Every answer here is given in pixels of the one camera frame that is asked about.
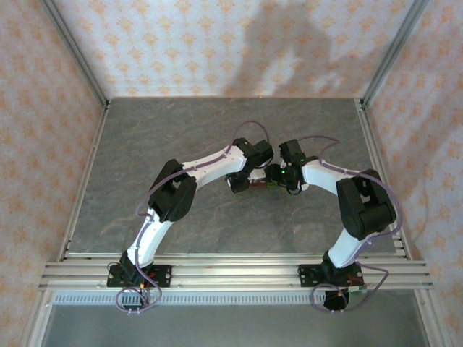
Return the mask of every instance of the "orange floral wallpaper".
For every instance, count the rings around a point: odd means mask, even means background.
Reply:
[[[418,257],[463,340],[463,11],[429,3],[368,113]]]
[[[0,11],[0,346],[18,346],[101,107],[39,1]]]
[[[57,0],[109,98],[360,98],[412,0]]]

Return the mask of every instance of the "ventilation grille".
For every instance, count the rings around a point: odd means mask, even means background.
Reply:
[[[61,292],[55,296],[54,304],[61,305],[105,305],[114,304],[115,293],[72,293]],[[325,294],[319,292],[314,297],[316,304],[325,301]],[[122,297],[122,304],[138,305],[140,297],[134,293],[126,293]],[[309,293],[275,293],[275,292],[164,292],[163,305],[288,305],[310,304]]]

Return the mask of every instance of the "black mounting plate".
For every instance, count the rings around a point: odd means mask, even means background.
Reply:
[[[109,276],[106,282],[108,288],[124,288],[124,287],[133,287],[139,286],[136,283],[133,283],[129,278],[123,275],[113,275],[119,273],[118,267],[119,264],[111,265],[109,268]],[[152,278],[158,286],[161,288],[170,287],[171,277],[172,277],[172,266],[171,265],[149,265],[143,268],[143,271]],[[144,288],[147,287],[148,281],[143,281]]]
[[[321,265],[299,265],[297,273],[299,273],[301,287],[313,288],[321,283],[330,283],[340,288],[352,286],[365,287],[361,267],[357,264],[353,265],[349,266],[349,272],[340,273],[330,280],[326,278]]]

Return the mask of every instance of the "wall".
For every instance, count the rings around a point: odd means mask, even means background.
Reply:
[[[101,115],[36,0],[0,11],[0,346],[18,346]]]
[[[463,12],[429,3],[368,110],[415,255],[430,264],[455,346],[463,340]]]
[[[359,98],[412,0],[56,3],[110,98]]]

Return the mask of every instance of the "gray marble surface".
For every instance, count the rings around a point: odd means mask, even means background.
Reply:
[[[273,149],[306,134],[342,141],[326,153],[332,164],[371,167],[354,101],[349,99],[115,99],[90,174],[70,252],[122,252],[142,219],[134,214],[164,163],[202,158],[224,148],[242,121],[262,122]],[[251,124],[239,132],[253,143],[265,138]],[[301,142],[315,155],[326,140]],[[342,229],[337,198],[310,187],[291,196],[282,188],[232,194],[217,180],[195,195],[190,212],[158,248],[166,253],[325,252]],[[369,252],[393,252],[391,239]]]

